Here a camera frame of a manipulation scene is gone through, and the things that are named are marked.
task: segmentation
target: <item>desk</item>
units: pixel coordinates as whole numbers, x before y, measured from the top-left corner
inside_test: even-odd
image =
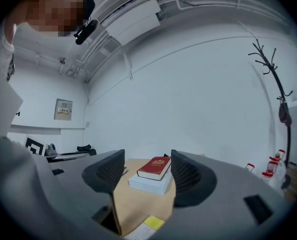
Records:
[[[173,177],[164,195],[140,191],[129,186],[128,179],[149,161],[150,159],[126,161],[128,172],[121,177],[114,190],[115,208],[123,237],[135,230],[150,215],[166,221],[172,214],[175,198]]]

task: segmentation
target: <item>person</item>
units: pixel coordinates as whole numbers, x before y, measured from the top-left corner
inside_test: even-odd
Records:
[[[0,0],[0,5],[9,2]],[[0,24],[0,225],[13,221],[14,228],[19,226],[30,239],[36,239],[40,231],[43,239],[62,239],[63,235],[58,230],[56,211],[47,205],[34,157],[25,147],[7,139],[4,132],[15,113],[12,116],[3,111],[17,106],[17,101],[13,102],[16,92],[7,82],[15,72],[13,39],[23,23],[35,31],[64,36],[83,25],[94,7],[93,0],[21,0]],[[28,213],[33,218],[28,220]]]
[[[65,36],[83,25],[94,6],[94,1],[85,3],[85,0],[22,0],[0,24],[0,72],[3,77],[9,81],[15,73],[13,40],[19,25],[28,23],[35,31]]]

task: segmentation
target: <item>book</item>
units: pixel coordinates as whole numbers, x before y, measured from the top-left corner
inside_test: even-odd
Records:
[[[171,168],[167,170],[164,177],[161,180],[154,180],[149,178],[139,177],[134,174],[129,180],[128,185],[136,190],[150,192],[158,195],[164,195],[171,182],[172,173]]]
[[[146,165],[137,170],[137,175],[142,178],[160,181],[170,165],[170,157],[155,156]]]
[[[165,222],[155,216],[148,217],[141,225],[139,225],[135,230],[126,235],[124,239],[126,240],[147,240],[154,233],[163,226]]]

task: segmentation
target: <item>coat rack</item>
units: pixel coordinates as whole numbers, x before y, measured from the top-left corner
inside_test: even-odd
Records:
[[[263,47],[264,45],[262,45],[262,47],[259,44],[259,40],[256,39],[257,45],[255,43],[253,43],[254,47],[256,48],[257,52],[253,52],[253,53],[249,53],[248,55],[259,55],[264,62],[255,60],[255,62],[257,63],[261,63],[263,66],[268,67],[268,72],[267,73],[263,73],[263,75],[267,75],[270,72],[272,72],[274,79],[277,83],[279,92],[280,92],[280,97],[278,97],[277,99],[280,102],[279,105],[279,111],[278,111],[278,116],[279,116],[279,120],[281,121],[281,123],[284,123],[286,128],[287,128],[287,149],[286,149],[286,158],[285,158],[285,165],[288,166],[289,163],[289,156],[290,156],[290,147],[291,147],[291,123],[292,123],[292,119],[291,116],[289,114],[289,108],[288,108],[288,104],[285,100],[285,97],[288,97],[292,94],[293,91],[291,91],[289,94],[285,94],[284,90],[283,90],[283,86],[281,84],[281,81],[276,73],[276,69],[278,68],[278,66],[275,66],[275,64],[273,63],[273,58],[275,55],[275,51],[277,50],[276,48],[274,48],[274,52],[272,55],[272,59],[269,60],[265,57],[264,53],[263,53]]]

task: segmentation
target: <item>red book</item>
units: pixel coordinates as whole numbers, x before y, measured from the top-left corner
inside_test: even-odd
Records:
[[[146,165],[137,170],[137,175],[142,178],[160,181],[170,165],[170,157],[155,156]]]

